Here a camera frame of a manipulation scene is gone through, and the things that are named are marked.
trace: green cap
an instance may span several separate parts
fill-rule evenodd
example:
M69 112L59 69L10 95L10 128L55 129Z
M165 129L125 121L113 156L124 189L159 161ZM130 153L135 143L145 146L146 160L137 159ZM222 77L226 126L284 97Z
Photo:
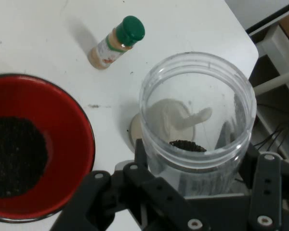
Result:
M127 16L123 19L123 22L117 26L116 35L119 42L125 46L132 46L144 38L144 30L144 25L138 18Z

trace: metal screw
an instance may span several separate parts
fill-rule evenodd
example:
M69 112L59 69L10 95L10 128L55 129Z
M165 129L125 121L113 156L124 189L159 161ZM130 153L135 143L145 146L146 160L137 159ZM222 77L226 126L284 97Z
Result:
M270 226L273 224L273 221L271 218L267 217L267 216L259 216L257 218L257 221L259 224L261 224L262 226Z
M137 169L137 168L138 168L137 165L131 165L131 166L130 166L130 169L132 169L132 170L135 170L135 169Z
M98 173L94 176L96 179L100 179L103 177L103 174L102 173Z
M264 157L267 160L274 160L274 156L272 156L272 155L265 155Z
M187 225L191 230L199 230L202 227L202 223L198 219L190 219Z

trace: jar label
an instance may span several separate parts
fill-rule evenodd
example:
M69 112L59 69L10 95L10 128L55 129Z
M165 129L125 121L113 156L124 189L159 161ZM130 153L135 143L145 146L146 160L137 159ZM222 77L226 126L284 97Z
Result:
M124 51L112 47L108 36L97 45L97 56L104 67L109 67Z

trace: container rim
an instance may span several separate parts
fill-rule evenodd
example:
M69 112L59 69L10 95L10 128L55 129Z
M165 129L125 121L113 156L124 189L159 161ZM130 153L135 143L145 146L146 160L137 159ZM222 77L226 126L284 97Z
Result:
M206 61L201 60L201 58L210 58L212 62L216 62L217 63L216 66L219 69L221 69L223 73L219 72L219 70L217 69L210 68L210 64L209 66L199 65L199 64L196 65L196 62L199 62L199 61L204 61L204 63L206 63ZM162 80L162 78L160 78L157 82L152 83L151 82L152 79L155 77L156 74L166 71L167 69L168 70L173 69L170 67L171 65L182 63L184 61L189 61L189 62L194 61L195 66L197 67L202 66L202 67L206 67L207 69L209 68L210 71L215 72L218 75L222 74L225 76L225 73L226 73L226 77L229 78L229 80L233 82L233 85L228 84L228 86L236 94L238 94L240 96L239 99L242 102L245 102L245 104L247 105L247 109L244 110L245 115L246 115L246 125L244 128L244 131L230 144L227 144L224 147L221 147L212 151L206 151L205 154L182 150L162 140L160 137L154 134L149 128L146 113L145 113L146 104L150 95L152 94L153 90ZM222 66L219 66L218 64L222 64L223 66L226 66L228 69L231 69L232 73L229 72L229 70L226 70L225 68L223 68ZM234 88L235 85L237 87L240 87L241 88L240 90L242 90L243 93L240 92L239 90L236 90ZM235 65L233 65L229 61L221 57L218 57L216 55L204 53L204 52L193 51L193 52L175 54L173 56L170 56L162 60L157 65L155 65L151 69L151 71L146 75L142 83L139 104L140 104L140 116L141 116L143 132L148 132L149 139L150 139L150 142L152 142L152 145L160 150L163 150L162 152L160 152L160 154L162 157L166 158L167 160L175 164L181 163L180 165L184 167L186 167L186 164L187 164L188 167L191 167L191 168L194 168L191 165L195 165L195 164L196 165L210 164L210 167L215 167L231 159L232 157L234 157L237 153L237 150L241 149L241 147L243 146L242 144L246 142L246 139L248 140L250 139L250 133L251 133L253 122L256 116L255 94L254 94L251 84L249 83L245 75Z

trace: red bowl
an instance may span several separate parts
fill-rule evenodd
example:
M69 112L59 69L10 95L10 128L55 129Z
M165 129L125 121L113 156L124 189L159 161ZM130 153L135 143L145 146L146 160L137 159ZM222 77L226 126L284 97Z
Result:
M27 193L0 199L0 220L28 222L59 211L93 167L94 135L80 105L64 90L28 75L0 75L0 116L30 119L44 135L48 162Z

